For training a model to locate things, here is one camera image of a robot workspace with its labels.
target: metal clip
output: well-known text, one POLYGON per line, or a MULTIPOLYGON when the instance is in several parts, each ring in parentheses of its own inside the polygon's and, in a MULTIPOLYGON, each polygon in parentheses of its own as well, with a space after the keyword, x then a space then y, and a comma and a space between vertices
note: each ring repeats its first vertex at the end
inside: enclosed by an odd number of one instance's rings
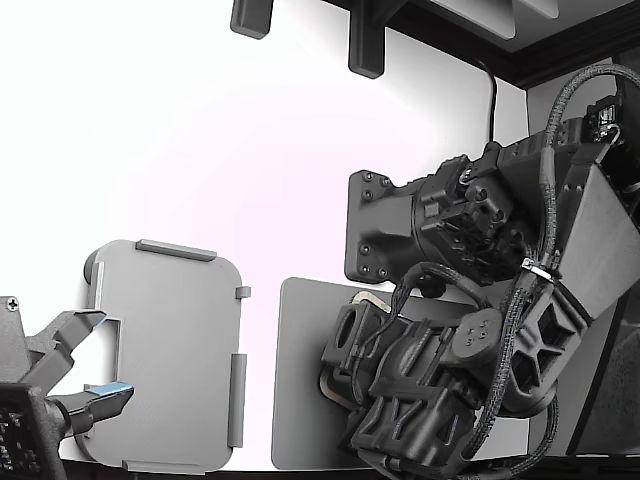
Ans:
POLYGON ((542 278, 543 280, 546 280, 549 283, 553 283, 553 276, 549 272, 546 272, 542 268, 538 267, 536 265, 536 262, 534 262, 530 258, 525 258, 522 261, 522 265, 520 265, 520 268, 522 268, 523 270, 527 270, 533 273, 534 275, 537 275, 538 277, 542 278))
POLYGON ((609 142, 609 144, 612 147, 617 147, 618 146, 618 140, 620 140, 620 136, 622 135, 622 129, 620 128, 620 125, 618 125, 617 123, 609 123, 608 125, 602 127, 600 129, 600 138, 605 138, 607 136, 609 136, 611 130, 616 130, 615 136, 613 137, 613 140, 611 140, 611 142, 609 142))

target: gray cover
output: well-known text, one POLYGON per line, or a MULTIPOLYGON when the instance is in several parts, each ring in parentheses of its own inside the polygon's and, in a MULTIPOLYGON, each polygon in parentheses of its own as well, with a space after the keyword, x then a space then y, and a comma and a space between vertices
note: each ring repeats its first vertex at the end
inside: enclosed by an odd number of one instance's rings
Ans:
MULTIPOLYGON (((271 459, 280 470, 367 468, 336 449, 347 426, 347 410, 328 400, 318 377, 320 358, 340 308, 358 292, 386 303, 391 294, 368 288, 290 278, 282 284, 271 459)), ((460 318, 474 307, 411 297, 404 316, 434 320, 460 318)))
POLYGON ((242 446, 245 358, 236 352, 249 290, 236 268, 214 252, 118 240, 87 260, 85 278, 89 306, 120 321, 114 380, 135 394, 122 415, 76 437, 80 448, 134 472, 223 467, 242 446))

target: white wall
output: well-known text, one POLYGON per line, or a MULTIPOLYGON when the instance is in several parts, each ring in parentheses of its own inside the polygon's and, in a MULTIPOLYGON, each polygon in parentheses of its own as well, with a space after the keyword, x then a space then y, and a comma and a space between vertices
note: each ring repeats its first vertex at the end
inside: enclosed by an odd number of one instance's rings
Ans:
MULTIPOLYGON (((368 168, 401 184, 479 156, 489 83, 391 31, 386 73, 371 81, 347 69, 345 11, 276 0, 270 35, 255 41, 230 31, 231 6, 0 3, 0 292, 19 297, 34 334, 84 307, 84 261, 113 239, 230 259, 253 298, 245 448, 227 468, 269 470, 282 281, 347 283, 348 176, 368 168)), ((525 102, 500 83, 503 144, 527 135, 525 102)), ((110 381, 105 342, 97 332, 78 348, 55 393, 110 381)), ((62 451, 80 458, 73 443, 62 451)))

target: black robotic arm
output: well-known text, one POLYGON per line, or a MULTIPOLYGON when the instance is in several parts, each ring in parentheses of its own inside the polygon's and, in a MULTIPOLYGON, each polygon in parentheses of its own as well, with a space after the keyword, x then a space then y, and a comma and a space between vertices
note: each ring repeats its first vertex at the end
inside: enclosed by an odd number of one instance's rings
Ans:
POLYGON ((562 90, 544 132, 491 142, 480 159, 448 160, 404 187, 351 176, 345 274, 396 288, 386 308, 343 308, 321 386, 352 412, 341 447, 384 475, 475 478, 471 460, 497 416, 546 409, 547 432, 529 458, 481 478, 522 473, 553 441, 560 373, 595 319, 640 280, 640 162, 625 141, 634 132, 624 98, 560 122, 571 94, 602 74, 640 86, 624 67, 589 67, 562 90), (492 305, 481 286, 507 280, 492 305), (478 311, 446 324, 428 312, 400 316, 414 288, 435 298, 447 285, 478 311))
POLYGON ((17 299, 0 297, 0 478, 66 480, 60 442, 122 413, 134 389, 120 382, 47 396, 73 367, 73 350, 106 320, 98 310, 63 312, 25 337, 17 299))

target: mounting bracket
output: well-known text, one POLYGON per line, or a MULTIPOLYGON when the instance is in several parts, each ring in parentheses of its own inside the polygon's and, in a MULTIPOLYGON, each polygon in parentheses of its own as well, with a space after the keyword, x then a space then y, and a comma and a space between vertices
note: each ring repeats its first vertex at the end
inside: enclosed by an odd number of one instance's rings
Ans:
POLYGON ((234 0, 231 30, 260 40, 271 29, 273 0, 234 0))
POLYGON ((407 0, 355 0, 349 27, 349 70, 367 78, 384 73, 385 27, 407 0))

